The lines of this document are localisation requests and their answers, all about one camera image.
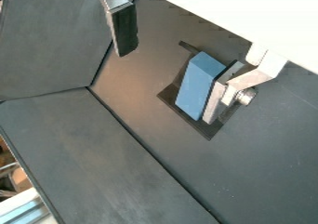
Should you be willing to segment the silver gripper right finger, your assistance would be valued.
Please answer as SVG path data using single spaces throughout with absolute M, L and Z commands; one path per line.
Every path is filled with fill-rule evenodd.
M 213 124 L 234 102 L 248 106 L 254 99 L 258 86 L 281 73 L 288 59 L 258 44 L 253 44 L 246 55 L 246 64 L 237 62 L 217 79 L 204 111 L 204 121 Z

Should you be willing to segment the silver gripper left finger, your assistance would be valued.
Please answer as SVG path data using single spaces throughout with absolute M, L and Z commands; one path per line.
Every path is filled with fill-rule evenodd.
M 129 55 L 138 47 L 137 8 L 130 0 L 99 0 L 119 57 Z

